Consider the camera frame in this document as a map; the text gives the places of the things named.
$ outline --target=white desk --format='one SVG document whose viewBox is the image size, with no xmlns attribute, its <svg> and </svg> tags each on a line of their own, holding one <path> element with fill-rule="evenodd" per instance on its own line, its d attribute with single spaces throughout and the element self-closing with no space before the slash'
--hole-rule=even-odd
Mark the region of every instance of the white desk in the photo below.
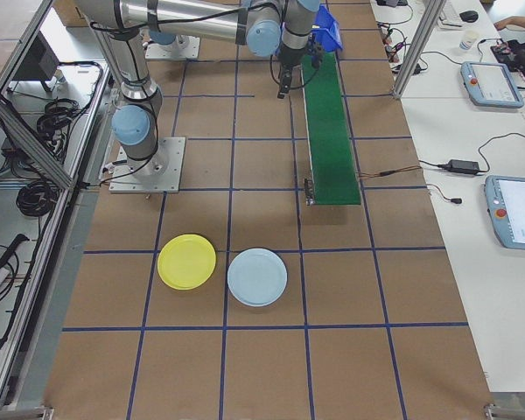
<svg viewBox="0 0 525 420">
<path fill-rule="evenodd" d="M 467 28 L 480 38 L 494 38 L 497 31 L 478 1 L 452 0 L 457 11 L 474 9 L 479 20 Z M 399 27 L 409 36 L 417 27 L 424 7 L 415 8 L 412 22 Z M 381 21 L 395 22 L 409 15 L 408 8 L 374 6 Z M 434 29 L 426 51 L 440 51 L 456 61 L 477 60 L 457 48 L 462 31 Z M 485 61 L 494 62 L 487 41 Z M 418 156 L 432 163 L 451 158 L 476 160 L 484 166 L 478 147 L 488 138 L 517 131 L 525 135 L 525 107 L 517 110 L 479 108 L 468 99 L 459 66 L 436 54 L 424 56 L 427 73 L 413 76 L 402 105 Z M 494 140 L 484 150 L 491 174 L 525 177 L 525 140 L 513 136 Z M 485 177 L 463 177 L 426 170 L 426 182 L 436 184 L 449 197 L 461 197 L 455 206 L 433 191 L 431 199 L 444 237 L 451 266 L 468 317 L 480 361 L 492 392 L 525 392 L 525 251 L 503 248 L 487 216 L 483 193 Z"/>
</svg>

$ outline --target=conveyor belt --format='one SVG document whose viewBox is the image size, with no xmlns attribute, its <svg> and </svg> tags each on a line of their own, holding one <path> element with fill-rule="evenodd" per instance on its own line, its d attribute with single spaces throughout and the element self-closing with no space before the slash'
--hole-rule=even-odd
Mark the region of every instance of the conveyor belt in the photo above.
<svg viewBox="0 0 525 420">
<path fill-rule="evenodd" d="M 314 73 L 306 57 L 304 80 Z M 321 68 L 304 89 L 312 175 L 308 200 L 320 205 L 360 204 L 353 148 L 332 52 L 325 54 Z"/>
</svg>

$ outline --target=person's hand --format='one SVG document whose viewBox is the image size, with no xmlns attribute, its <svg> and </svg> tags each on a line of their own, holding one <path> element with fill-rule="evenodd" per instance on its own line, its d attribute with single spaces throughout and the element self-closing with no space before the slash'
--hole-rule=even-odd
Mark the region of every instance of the person's hand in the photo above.
<svg viewBox="0 0 525 420">
<path fill-rule="evenodd" d="M 513 19 L 514 19 L 513 16 L 506 17 L 505 19 L 502 19 L 501 21 L 496 22 L 493 25 L 496 27 L 496 29 L 498 31 L 501 31 L 502 29 L 506 29 L 506 26 L 512 25 L 513 24 Z"/>
</svg>

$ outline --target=person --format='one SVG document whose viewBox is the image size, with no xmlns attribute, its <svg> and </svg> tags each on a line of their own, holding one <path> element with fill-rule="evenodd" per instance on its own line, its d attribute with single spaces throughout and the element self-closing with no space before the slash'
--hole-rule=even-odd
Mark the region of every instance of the person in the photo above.
<svg viewBox="0 0 525 420">
<path fill-rule="evenodd" d="M 510 16 L 493 24 L 498 31 L 506 29 L 508 25 L 516 25 L 525 28 L 525 16 Z"/>
</svg>

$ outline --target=computer mouse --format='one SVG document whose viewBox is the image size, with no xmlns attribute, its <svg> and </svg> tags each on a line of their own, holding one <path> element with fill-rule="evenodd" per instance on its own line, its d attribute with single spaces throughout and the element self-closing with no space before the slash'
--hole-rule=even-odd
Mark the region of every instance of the computer mouse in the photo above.
<svg viewBox="0 0 525 420">
<path fill-rule="evenodd" d="M 461 16 L 463 22 L 467 22 L 468 24 L 476 22 L 479 19 L 479 14 L 474 10 L 464 11 L 463 13 L 459 13 L 459 16 Z"/>
</svg>

